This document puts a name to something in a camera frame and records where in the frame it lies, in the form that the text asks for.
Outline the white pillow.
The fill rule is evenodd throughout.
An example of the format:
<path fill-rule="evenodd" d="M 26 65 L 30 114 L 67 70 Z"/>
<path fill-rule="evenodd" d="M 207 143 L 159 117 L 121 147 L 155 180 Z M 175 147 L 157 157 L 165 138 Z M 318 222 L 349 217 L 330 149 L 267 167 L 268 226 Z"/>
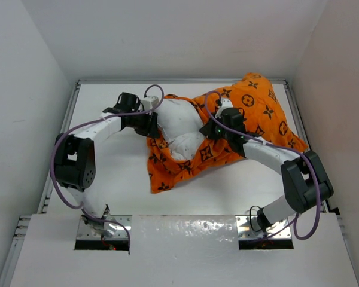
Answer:
<path fill-rule="evenodd" d="M 205 140 L 196 108 L 186 100 L 164 99 L 156 109 L 158 127 L 175 161 L 192 160 Z"/>

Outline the orange patterned pillowcase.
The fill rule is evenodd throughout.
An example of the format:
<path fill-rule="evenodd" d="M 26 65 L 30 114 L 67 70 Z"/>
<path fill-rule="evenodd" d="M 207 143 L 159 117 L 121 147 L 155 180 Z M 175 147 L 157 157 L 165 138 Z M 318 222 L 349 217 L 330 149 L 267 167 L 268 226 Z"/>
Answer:
<path fill-rule="evenodd" d="M 235 108 L 244 111 L 247 131 L 259 133 L 262 138 L 275 145 L 300 152 L 307 150 L 306 142 L 290 129 L 271 82 L 260 74 L 248 73 L 240 81 L 220 87 L 209 96 L 203 94 L 191 99 L 167 94 L 164 99 L 190 102 L 196 108 L 204 126 L 210 118 L 209 115 L 216 113 L 220 97 L 230 99 Z M 226 140 L 215 141 L 205 137 L 194 159 L 175 161 L 160 129 L 159 132 L 159 138 L 147 141 L 147 170 L 152 193 L 170 190 L 179 182 L 189 180 L 206 169 L 234 163 L 242 158 L 230 149 Z"/>

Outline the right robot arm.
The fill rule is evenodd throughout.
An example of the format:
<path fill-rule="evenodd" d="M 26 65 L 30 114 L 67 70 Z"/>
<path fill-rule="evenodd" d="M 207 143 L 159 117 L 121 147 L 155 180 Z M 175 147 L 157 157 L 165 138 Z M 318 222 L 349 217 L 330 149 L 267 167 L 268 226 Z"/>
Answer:
<path fill-rule="evenodd" d="M 281 175 L 284 194 L 258 210 L 251 227 L 256 232 L 264 233 L 275 223 L 313 207 L 319 213 L 321 202 L 334 194 L 318 154 L 275 145 L 257 132 L 248 132 L 237 108 L 224 108 L 211 115 L 200 132 L 213 140 L 226 140 L 234 153 Z"/>

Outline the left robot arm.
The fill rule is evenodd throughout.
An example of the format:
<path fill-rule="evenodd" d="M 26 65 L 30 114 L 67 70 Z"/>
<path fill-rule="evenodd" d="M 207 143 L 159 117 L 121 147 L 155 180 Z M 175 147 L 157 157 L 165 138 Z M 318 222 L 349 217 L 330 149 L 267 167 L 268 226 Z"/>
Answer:
<path fill-rule="evenodd" d="M 108 206 L 91 190 L 96 176 L 95 149 L 126 127 L 147 138 L 159 138 L 158 114 L 155 110 L 163 99 L 156 96 L 139 98 L 122 92 L 113 107 L 105 108 L 92 120 L 60 134 L 52 153 L 51 178 L 59 192 L 67 190 L 85 217 L 94 222 L 106 218 Z"/>

